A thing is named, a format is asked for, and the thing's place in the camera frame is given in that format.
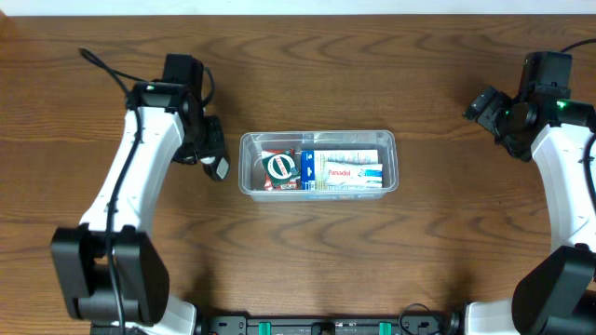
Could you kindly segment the dark bottle white cap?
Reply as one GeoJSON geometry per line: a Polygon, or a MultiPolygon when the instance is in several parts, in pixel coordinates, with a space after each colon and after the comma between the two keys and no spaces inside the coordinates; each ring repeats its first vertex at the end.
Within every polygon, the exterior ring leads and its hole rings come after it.
{"type": "Polygon", "coordinates": [[[203,170],[213,181],[223,181],[229,172],[230,160],[227,154],[201,158],[203,170]]]}

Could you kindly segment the blue fever patch box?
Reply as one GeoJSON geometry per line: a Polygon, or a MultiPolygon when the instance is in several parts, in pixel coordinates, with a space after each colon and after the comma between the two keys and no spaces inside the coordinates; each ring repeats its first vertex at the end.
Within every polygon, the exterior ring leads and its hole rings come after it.
{"type": "Polygon", "coordinates": [[[327,162],[348,164],[381,164],[377,150],[316,150],[303,151],[301,154],[301,188],[310,191],[351,191],[379,188],[349,188],[326,186],[323,180],[323,168],[327,162]]]}

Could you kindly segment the white Panadol box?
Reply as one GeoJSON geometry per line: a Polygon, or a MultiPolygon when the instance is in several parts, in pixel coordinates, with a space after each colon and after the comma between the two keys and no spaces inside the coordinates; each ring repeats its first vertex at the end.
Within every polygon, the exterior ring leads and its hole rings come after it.
{"type": "Polygon", "coordinates": [[[327,162],[323,168],[323,180],[326,186],[349,188],[382,188],[382,164],[348,164],[327,162]]]}

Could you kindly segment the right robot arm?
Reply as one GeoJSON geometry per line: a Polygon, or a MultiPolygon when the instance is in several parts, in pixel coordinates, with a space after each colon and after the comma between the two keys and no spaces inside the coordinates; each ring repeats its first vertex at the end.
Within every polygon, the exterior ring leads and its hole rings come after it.
{"type": "Polygon", "coordinates": [[[512,297],[467,305],[461,334],[595,331],[595,108],[571,98],[572,60],[565,50],[529,53],[515,97],[487,87],[464,113],[510,156],[536,163],[551,242],[512,297]]]}

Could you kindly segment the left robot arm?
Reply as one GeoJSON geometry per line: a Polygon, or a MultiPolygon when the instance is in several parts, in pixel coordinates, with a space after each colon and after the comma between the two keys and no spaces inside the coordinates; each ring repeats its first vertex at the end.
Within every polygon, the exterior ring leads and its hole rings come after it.
{"type": "Polygon", "coordinates": [[[59,228],[51,256],[66,310],[93,334],[198,334],[197,308],[169,291],[151,241],[156,201],[169,166],[202,165],[223,181],[230,159],[219,118],[205,113],[210,69],[169,54],[160,78],[123,86],[125,125],[107,177],[75,228],[59,228]]]}

